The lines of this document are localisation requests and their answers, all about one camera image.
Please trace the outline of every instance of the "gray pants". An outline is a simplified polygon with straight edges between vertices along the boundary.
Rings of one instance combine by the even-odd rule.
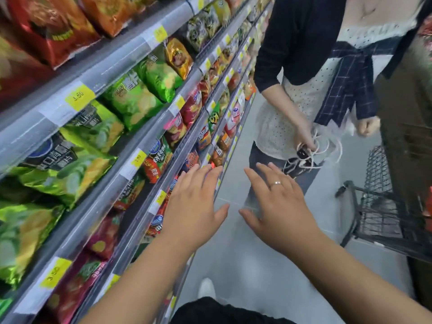
[[[257,165],[256,165],[257,162],[262,164],[268,164],[269,162],[272,162],[281,170],[284,170],[284,167],[286,167],[287,164],[289,164],[289,160],[285,161],[285,160],[276,159],[268,156],[260,149],[258,149],[258,147],[254,142],[252,144],[251,154],[249,156],[249,168],[256,171],[265,180],[264,175],[261,173],[259,169],[257,169]],[[303,194],[306,194],[307,190],[309,189],[316,175],[318,174],[318,171],[319,169],[312,169],[311,171],[305,171],[302,173],[302,169],[297,167],[295,170],[289,173],[289,176],[295,178],[295,181],[301,187]],[[249,194],[247,195],[245,206],[252,208],[252,210],[256,210],[256,211],[259,211],[260,209],[257,197],[255,196],[255,192],[252,189],[252,187],[250,188]]]

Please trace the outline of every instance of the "forearm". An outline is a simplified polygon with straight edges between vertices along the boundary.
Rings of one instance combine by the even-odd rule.
[[[346,323],[432,323],[432,313],[320,234],[293,261]]]
[[[157,237],[80,324],[152,323],[190,255]]]
[[[282,112],[293,125],[298,123],[300,116],[302,115],[299,107],[293,103],[280,84],[275,84],[265,89],[261,94],[265,97],[268,103]]]

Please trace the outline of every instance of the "floor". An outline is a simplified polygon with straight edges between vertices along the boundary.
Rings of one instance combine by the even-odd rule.
[[[262,243],[238,214],[250,187],[243,168],[248,166],[255,119],[263,102],[257,95],[215,201],[215,209],[230,203],[228,218],[197,251],[177,307],[195,300],[201,280],[209,277],[217,298],[236,307],[285,317],[297,324],[343,323],[301,271]],[[368,152],[381,143],[381,138],[379,134],[369,139],[347,136],[342,142],[340,163],[321,169],[305,196],[319,227],[336,241],[350,224],[352,210],[347,198],[337,200],[334,193],[345,180],[364,185]],[[413,295],[404,256],[359,240],[350,241],[346,249],[388,282]]]

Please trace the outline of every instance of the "navy plaid fabric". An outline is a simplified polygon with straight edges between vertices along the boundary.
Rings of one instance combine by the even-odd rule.
[[[336,67],[315,122],[324,126],[331,119],[340,127],[347,110],[354,104],[357,119],[373,117],[378,110],[374,91],[372,55],[394,54],[400,37],[378,41],[363,49],[338,41],[329,58],[342,58]]]

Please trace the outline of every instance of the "person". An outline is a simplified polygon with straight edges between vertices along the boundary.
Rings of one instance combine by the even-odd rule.
[[[302,147],[309,156],[323,152],[322,160],[331,151],[340,154],[337,140],[347,122],[355,123],[361,136],[377,131],[373,83],[404,35],[416,27],[422,4],[423,0],[276,0],[256,59],[254,81],[266,102],[257,115],[249,167],[272,162],[297,177],[306,193],[318,170],[305,170],[308,166],[299,162],[305,158],[298,155]],[[321,145],[313,138],[315,130],[323,137],[318,140]],[[325,140],[329,136],[330,148]],[[320,162],[309,167],[320,167]],[[247,204],[256,208],[255,201],[251,189]]]
[[[240,214],[267,245],[288,257],[309,278],[346,323],[426,324],[432,313],[357,261],[319,228],[300,186],[274,164],[257,164],[265,182],[245,169],[263,210],[262,219]],[[189,257],[219,229],[229,205],[214,211],[214,190],[222,167],[195,165],[182,173],[170,196],[161,234],[96,303],[80,324],[151,324]],[[205,297],[174,314],[180,323],[292,323],[254,311],[221,305]]]

